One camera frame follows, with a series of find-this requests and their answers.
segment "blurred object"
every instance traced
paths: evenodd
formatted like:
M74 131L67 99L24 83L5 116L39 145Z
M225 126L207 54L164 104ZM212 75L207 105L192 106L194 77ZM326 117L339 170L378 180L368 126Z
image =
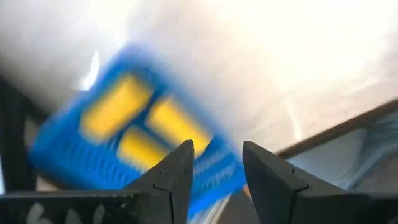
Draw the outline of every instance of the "blurred object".
M189 224L202 224L202 223L219 223L221 221L221 214L224 212L225 206L229 203L230 196L222 198L214 203L210 208L197 213L193 218L191 218Z
M27 160L24 141L25 98L0 77L1 193L35 190L36 175Z
M122 189L191 139L188 217L206 210L212 220L208 208L243 188L243 165L228 135L166 74L145 49L123 49L91 90L42 126L30 150L35 168L74 189Z
M225 129L283 152L398 95L394 0L5 0L0 68L45 110L145 45Z

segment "blue plastic object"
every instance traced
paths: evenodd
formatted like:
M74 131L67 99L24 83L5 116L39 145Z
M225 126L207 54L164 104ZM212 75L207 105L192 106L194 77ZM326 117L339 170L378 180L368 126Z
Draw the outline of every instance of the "blue plastic object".
M234 154L237 150L232 148L219 126L177 82L170 80L166 72L150 60L149 55L137 47L127 47L120 52L90 91L81 93L78 99L73 100L42 126L30 151L30 159L39 170L78 189L122 189L142 175L142 169L123 163L116 155L120 135L128 126L103 144L93 144L79 133L82 112L101 97L121 75L133 71L154 87L155 92L149 105L164 94L172 92L200 124L215 133L204 153L194 161L194 181L188 212L190 218L218 199L241 190L246 183L243 165ZM139 116L132 118L129 125L134 123L155 136L142 122L147 113L148 110L144 110Z

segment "yellow block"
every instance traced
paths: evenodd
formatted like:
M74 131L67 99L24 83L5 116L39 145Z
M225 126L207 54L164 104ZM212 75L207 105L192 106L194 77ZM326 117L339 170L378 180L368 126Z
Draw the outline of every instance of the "yellow block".
M154 167L166 155L160 143L137 128L124 133L118 149L119 158L144 170Z
M154 105L146 123L151 130L174 146L187 139L193 140L195 157L201 155L211 141L210 134L174 102L171 96L159 100Z
M81 119L81 130L95 141L109 139L147 104L152 90L131 74L123 76Z

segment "white surface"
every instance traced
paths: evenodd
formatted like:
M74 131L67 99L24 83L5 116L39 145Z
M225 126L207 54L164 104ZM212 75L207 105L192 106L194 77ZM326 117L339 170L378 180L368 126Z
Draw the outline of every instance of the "white surface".
M53 111L140 43L239 148L280 152L396 98L397 16L395 0L3 0L0 68Z

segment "black plastic tool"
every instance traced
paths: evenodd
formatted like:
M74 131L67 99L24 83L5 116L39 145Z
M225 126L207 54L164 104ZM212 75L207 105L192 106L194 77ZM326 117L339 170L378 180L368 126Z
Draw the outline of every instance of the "black plastic tool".
M193 144L174 152L124 190L21 192L0 197L0 223L182 224L192 186Z
M398 195L347 192L249 141L243 162L261 223L398 223Z

